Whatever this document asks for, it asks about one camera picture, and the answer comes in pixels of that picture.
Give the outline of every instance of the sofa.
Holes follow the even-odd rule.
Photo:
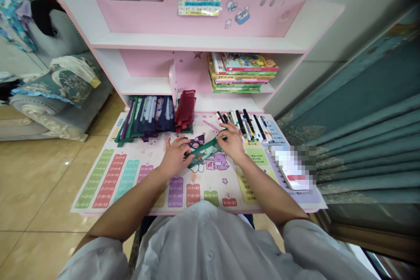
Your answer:
[[[68,55],[84,57],[100,69],[67,14],[52,10],[50,17],[52,26],[58,31],[53,37],[44,35],[35,23],[28,25],[29,36],[37,47],[36,52],[23,52],[4,38],[1,39],[0,71],[7,71],[18,77],[45,74],[49,71],[52,59]],[[101,84],[92,89],[82,108],[43,96],[21,94],[13,96],[9,105],[13,109],[0,106],[0,140],[59,137],[85,141],[88,136],[86,130],[113,89],[102,70],[99,79]]]

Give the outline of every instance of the sleeve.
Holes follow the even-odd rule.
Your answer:
[[[58,280],[67,279],[130,279],[127,257],[120,241],[96,238],[85,244],[67,262]]]
[[[319,271],[326,279],[377,278],[354,256],[318,225],[307,220],[292,220],[283,230],[284,248],[295,263]]]

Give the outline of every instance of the stack of books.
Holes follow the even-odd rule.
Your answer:
[[[257,53],[212,52],[208,59],[213,93],[260,93],[279,70],[274,61]]]

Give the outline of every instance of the green pencil case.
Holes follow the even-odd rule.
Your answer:
[[[207,142],[205,145],[195,149],[193,152],[188,153],[185,158],[187,158],[190,155],[194,155],[194,158],[192,159],[192,162],[188,165],[188,168],[193,168],[194,166],[200,164],[204,160],[208,159],[209,157],[215,155],[217,152],[222,151],[222,148],[220,147],[219,143],[217,143],[216,137],[211,140],[210,142]]]

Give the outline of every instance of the cushion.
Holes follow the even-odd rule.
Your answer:
[[[83,57],[74,56],[87,62],[91,69],[98,75],[96,67]],[[73,72],[55,65],[50,72],[25,83],[14,89],[12,94],[30,96],[42,95],[46,98],[55,98],[63,102],[82,108],[84,101],[89,97],[92,86]]]

